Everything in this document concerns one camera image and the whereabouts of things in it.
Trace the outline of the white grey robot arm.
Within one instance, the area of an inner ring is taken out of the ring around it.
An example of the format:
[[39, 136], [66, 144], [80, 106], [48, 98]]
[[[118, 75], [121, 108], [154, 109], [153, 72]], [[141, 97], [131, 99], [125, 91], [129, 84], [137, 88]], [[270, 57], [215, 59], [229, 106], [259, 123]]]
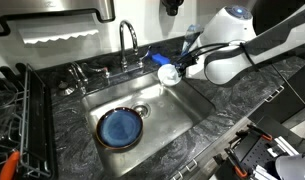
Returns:
[[305, 54], [305, 4], [249, 41], [234, 40], [209, 50], [202, 70], [211, 83], [230, 86], [264, 63], [302, 54]]

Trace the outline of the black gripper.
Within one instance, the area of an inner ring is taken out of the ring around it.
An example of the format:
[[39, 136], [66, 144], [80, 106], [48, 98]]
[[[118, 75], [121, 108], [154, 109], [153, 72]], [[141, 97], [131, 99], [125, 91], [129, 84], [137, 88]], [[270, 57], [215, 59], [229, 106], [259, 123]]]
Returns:
[[196, 58], [192, 57], [191, 55], [187, 55], [184, 57], [181, 57], [178, 61], [174, 63], [175, 68], [178, 72], [178, 75], [180, 77], [184, 76], [186, 73], [186, 69], [189, 66], [195, 65], [196, 64]]

